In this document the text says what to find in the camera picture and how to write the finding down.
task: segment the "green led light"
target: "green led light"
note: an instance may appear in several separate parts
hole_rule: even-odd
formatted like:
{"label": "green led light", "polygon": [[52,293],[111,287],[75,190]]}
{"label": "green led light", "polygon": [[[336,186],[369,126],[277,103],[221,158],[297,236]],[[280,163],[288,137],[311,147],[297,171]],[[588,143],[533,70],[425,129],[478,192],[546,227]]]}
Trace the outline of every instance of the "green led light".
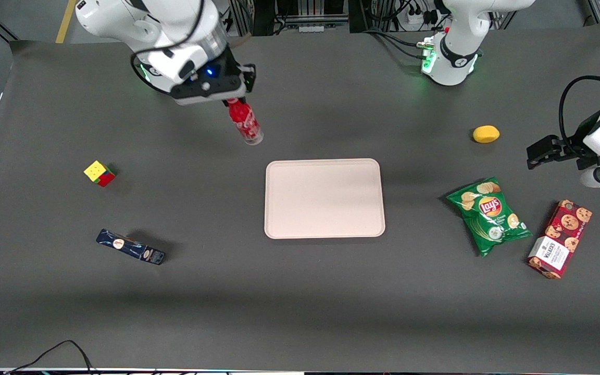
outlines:
{"label": "green led light", "polygon": [[145,80],[150,82],[149,77],[147,76],[147,71],[145,70],[145,67],[143,67],[143,64],[140,64],[140,69],[143,69],[143,74],[145,75]]}
{"label": "green led light", "polygon": [[429,56],[426,57],[426,61],[423,63],[423,73],[430,74],[432,72],[432,68],[434,67],[434,62],[436,62],[436,52],[430,52]]}
{"label": "green led light", "polygon": [[478,59],[478,55],[474,55],[473,62],[471,63],[471,67],[469,68],[469,73],[473,71],[474,65],[476,65],[476,60]]}

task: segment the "navy blue box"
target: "navy blue box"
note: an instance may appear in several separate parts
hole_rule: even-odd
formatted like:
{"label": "navy blue box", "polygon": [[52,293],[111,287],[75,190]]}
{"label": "navy blue box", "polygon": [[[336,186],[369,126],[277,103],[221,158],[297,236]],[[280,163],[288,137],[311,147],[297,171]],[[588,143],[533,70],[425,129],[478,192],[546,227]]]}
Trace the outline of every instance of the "navy blue box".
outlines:
{"label": "navy blue box", "polygon": [[128,237],[124,237],[123,235],[112,233],[107,229],[101,230],[101,232],[98,234],[98,237],[96,237],[96,242],[108,247],[112,247],[113,249],[118,249],[124,254],[133,256],[133,258],[137,258],[152,264],[161,264],[166,256],[165,252],[159,251],[147,245],[143,245],[140,242],[134,241]]}

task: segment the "coca-cola bottle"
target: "coca-cola bottle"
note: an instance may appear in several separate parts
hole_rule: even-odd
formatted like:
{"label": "coca-cola bottle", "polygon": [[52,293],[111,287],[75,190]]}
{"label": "coca-cola bottle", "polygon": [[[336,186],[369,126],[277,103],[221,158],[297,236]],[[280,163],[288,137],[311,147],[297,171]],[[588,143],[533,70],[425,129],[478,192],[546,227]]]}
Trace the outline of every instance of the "coca-cola bottle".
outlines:
{"label": "coca-cola bottle", "polygon": [[245,142],[248,145],[259,144],[263,140],[263,132],[260,130],[258,121],[256,121],[252,107],[249,104],[240,102],[236,97],[227,99],[226,102],[228,103],[228,114]]}

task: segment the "rubik's cube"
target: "rubik's cube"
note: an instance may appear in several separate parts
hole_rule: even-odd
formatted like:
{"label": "rubik's cube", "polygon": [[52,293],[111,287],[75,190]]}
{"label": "rubik's cube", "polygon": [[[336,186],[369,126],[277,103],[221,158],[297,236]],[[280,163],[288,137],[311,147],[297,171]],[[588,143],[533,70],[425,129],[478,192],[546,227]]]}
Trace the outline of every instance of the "rubik's cube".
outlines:
{"label": "rubik's cube", "polygon": [[88,166],[87,169],[85,169],[85,174],[93,181],[93,183],[97,183],[98,186],[106,186],[115,178],[115,174],[106,166],[99,163],[98,160],[94,161],[91,166]]}

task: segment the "red cookie box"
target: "red cookie box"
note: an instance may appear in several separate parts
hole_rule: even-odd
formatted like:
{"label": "red cookie box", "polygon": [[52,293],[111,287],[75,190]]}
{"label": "red cookie box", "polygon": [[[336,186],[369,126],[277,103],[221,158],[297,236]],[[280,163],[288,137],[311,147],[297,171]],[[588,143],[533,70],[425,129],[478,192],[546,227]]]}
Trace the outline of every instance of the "red cookie box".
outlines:
{"label": "red cookie box", "polygon": [[562,278],[591,216],[591,211],[568,199],[559,202],[545,235],[532,247],[527,264],[548,279]]}

